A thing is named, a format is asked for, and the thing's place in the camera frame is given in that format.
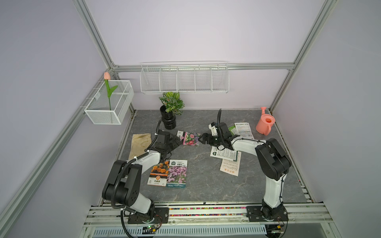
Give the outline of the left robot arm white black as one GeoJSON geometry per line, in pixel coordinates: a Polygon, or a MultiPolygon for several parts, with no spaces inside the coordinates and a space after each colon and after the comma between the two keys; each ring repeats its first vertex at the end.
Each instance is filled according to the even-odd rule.
{"type": "Polygon", "coordinates": [[[181,145],[174,134],[160,129],[158,122],[153,142],[144,153],[134,158],[113,163],[102,190],[102,198],[111,202],[114,209],[127,209],[143,215],[154,212],[154,202],[140,193],[142,174],[155,165],[164,164],[167,156],[181,145]]]}

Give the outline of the sunflower seed packet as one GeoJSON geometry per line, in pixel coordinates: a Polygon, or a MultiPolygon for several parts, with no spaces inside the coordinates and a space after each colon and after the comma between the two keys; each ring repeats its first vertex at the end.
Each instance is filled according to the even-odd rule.
{"type": "Polygon", "coordinates": [[[226,148],[212,147],[210,157],[228,160],[228,161],[237,161],[238,152],[226,148]]]}

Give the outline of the pink chrysanthemum seed packet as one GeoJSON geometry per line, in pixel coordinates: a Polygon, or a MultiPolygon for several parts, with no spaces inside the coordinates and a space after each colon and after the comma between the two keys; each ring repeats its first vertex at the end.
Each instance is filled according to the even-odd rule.
{"type": "Polygon", "coordinates": [[[189,145],[189,146],[199,146],[199,137],[201,136],[200,133],[191,133],[186,131],[178,131],[177,137],[180,138],[181,143],[183,145],[189,145]]]}

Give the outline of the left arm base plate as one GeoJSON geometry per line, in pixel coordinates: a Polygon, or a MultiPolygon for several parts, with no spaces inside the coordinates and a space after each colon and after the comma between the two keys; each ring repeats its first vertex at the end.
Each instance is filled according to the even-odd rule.
{"type": "Polygon", "coordinates": [[[128,217],[128,224],[167,224],[169,220],[168,207],[155,207],[147,214],[135,213],[128,217]]]}

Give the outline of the purple flower seed packet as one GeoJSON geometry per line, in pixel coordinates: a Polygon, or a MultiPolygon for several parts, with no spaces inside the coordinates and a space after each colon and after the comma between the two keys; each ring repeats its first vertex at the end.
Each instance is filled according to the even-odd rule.
{"type": "Polygon", "coordinates": [[[166,186],[186,188],[187,167],[187,160],[170,160],[166,186]]]}

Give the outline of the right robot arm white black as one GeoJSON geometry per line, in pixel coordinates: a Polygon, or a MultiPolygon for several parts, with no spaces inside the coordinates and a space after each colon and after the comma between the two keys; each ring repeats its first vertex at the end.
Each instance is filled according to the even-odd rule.
{"type": "Polygon", "coordinates": [[[283,203],[283,191],[284,182],[289,169],[292,167],[292,162],[276,139],[270,138],[266,141],[260,141],[231,133],[228,133],[228,136],[221,133],[216,135],[204,133],[200,136],[199,142],[216,148],[222,146],[224,149],[256,156],[261,170],[266,176],[265,195],[259,216],[271,221],[287,213],[283,203]]]}

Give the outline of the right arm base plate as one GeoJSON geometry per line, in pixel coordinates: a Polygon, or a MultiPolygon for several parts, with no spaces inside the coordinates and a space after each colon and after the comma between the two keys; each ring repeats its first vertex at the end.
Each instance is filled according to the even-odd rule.
{"type": "Polygon", "coordinates": [[[270,208],[267,205],[263,206],[247,206],[247,217],[250,222],[273,222],[281,221],[288,222],[288,212],[281,204],[276,208],[270,208]]]}

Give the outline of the orange marigold seed packet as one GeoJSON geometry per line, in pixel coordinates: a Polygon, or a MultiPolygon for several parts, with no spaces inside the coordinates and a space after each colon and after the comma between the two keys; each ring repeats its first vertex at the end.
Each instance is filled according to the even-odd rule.
{"type": "Polygon", "coordinates": [[[153,166],[148,178],[148,185],[165,187],[169,175],[169,161],[153,166]]]}

